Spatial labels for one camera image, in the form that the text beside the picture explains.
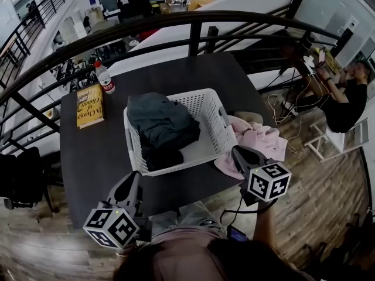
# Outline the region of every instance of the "dark gray table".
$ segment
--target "dark gray table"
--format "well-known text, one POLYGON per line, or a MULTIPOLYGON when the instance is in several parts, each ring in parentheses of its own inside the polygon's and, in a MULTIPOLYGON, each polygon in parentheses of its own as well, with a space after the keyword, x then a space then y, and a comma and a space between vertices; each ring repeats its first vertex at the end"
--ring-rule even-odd
MULTIPOLYGON (((172 60, 115 76, 113 80, 115 93, 104 96, 104 122, 77 129, 77 94, 74 92, 62 99, 62 171, 75 228, 81 228, 90 210, 107 198, 120 178, 132 171, 123 117, 129 95, 151 91, 172 95, 212 88, 227 112, 257 112, 266 125, 275 126, 257 90, 230 53, 172 60)), ((236 184, 238 180, 221 173, 213 163, 157 177, 142 177, 142 210, 146 215, 175 210, 236 184)))

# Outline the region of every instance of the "shoe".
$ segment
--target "shoe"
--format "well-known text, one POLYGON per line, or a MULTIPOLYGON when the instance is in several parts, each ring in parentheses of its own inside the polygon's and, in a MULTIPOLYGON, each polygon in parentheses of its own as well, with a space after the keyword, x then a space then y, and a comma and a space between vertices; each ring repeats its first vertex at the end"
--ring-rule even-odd
POLYGON ((297 116, 298 115, 298 112, 295 110, 294 104, 291 104, 291 103, 289 103, 287 101, 283 101, 281 103, 281 106, 284 107, 288 112, 290 112, 289 115, 290 114, 292 114, 293 116, 297 116))

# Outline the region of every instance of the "white laundry basket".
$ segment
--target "white laundry basket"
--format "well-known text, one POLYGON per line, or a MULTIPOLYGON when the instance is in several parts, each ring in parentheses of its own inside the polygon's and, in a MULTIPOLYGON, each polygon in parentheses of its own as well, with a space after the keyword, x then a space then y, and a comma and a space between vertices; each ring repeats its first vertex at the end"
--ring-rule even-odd
POLYGON ((185 105, 192 117, 199 122, 199 140, 180 150, 184 159, 182 164, 149 172, 146 161, 142 158, 138 131, 130 124, 126 107, 124 110, 125 136, 134 171, 139 171, 143 176, 158 176, 187 169, 214 160, 237 145, 236 136, 223 104, 214 90, 208 88, 184 92, 168 96, 168 99, 185 105))

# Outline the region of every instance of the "person in black shirt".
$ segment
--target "person in black shirt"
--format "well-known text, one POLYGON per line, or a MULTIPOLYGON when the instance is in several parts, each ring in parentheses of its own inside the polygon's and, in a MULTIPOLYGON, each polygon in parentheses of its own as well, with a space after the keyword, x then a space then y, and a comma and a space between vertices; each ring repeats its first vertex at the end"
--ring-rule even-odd
POLYGON ((371 68, 365 61, 346 68, 342 74, 333 80, 324 69, 318 69, 319 75, 325 80, 331 94, 329 98, 311 95, 300 99, 296 106, 283 102, 293 115, 313 107, 324 111, 327 125, 333 132, 349 131, 361 117, 367 102, 367 85, 371 82, 371 68))

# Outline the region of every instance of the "yellow book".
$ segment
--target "yellow book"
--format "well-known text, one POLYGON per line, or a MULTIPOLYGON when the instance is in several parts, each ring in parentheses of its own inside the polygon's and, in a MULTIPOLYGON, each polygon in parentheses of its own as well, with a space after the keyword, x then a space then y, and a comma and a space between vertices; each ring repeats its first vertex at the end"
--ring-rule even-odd
POLYGON ((104 121, 100 84, 77 92, 77 127, 80 129, 104 121))

